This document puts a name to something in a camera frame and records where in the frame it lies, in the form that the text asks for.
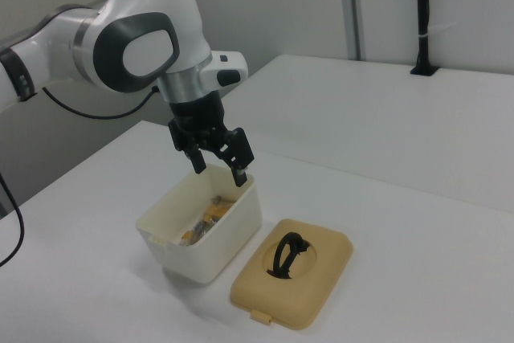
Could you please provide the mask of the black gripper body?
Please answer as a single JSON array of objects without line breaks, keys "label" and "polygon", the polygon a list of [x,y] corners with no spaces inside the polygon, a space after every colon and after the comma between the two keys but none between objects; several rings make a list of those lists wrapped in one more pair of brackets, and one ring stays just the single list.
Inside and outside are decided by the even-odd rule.
[{"label": "black gripper body", "polygon": [[186,133],[209,133],[216,140],[225,140],[224,108],[218,92],[182,103],[170,103],[173,119],[168,123],[173,140],[183,141]]}]

